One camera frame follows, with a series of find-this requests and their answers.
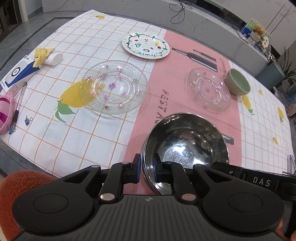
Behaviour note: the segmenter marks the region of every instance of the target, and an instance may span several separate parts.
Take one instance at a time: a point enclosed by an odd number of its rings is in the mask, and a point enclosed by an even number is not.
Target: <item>white cylindrical object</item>
[[[46,60],[43,62],[43,64],[49,64],[49,65],[58,65],[63,59],[63,54],[59,52],[52,51]]]

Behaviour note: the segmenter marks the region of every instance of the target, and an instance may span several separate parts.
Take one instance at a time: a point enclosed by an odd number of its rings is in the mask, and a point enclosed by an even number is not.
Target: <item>yellow cloth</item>
[[[35,60],[33,67],[34,68],[39,67],[46,60],[48,55],[54,50],[55,50],[54,48],[52,49],[37,48],[35,50],[35,55],[34,55],[34,58],[37,58],[37,59]]]

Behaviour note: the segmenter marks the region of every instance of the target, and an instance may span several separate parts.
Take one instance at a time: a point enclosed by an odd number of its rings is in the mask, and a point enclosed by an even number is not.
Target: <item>cardboard box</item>
[[[34,59],[26,55],[4,76],[0,84],[6,93],[12,92],[13,96],[16,95],[25,82],[40,69],[39,67],[33,67],[34,62]]]

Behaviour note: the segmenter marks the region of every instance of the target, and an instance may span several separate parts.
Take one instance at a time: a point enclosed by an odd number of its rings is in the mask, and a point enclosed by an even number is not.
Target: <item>floor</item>
[[[82,13],[82,11],[39,13],[18,26],[0,43],[0,80],[20,58],[34,50],[61,25]],[[286,106],[284,96],[280,95],[279,99]],[[290,120],[290,126],[293,149],[296,153],[296,124],[293,120]],[[2,176],[26,169],[45,172],[0,140],[0,181]]]

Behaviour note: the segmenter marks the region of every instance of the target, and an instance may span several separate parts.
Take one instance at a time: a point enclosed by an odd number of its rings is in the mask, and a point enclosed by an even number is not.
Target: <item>glass plate with pink gems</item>
[[[80,97],[94,111],[119,115],[137,108],[148,92],[147,78],[138,67],[112,60],[91,67],[80,84]]]
[[[212,112],[226,111],[230,106],[230,92],[223,78],[204,68],[190,71],[188,88],[194,99]]]

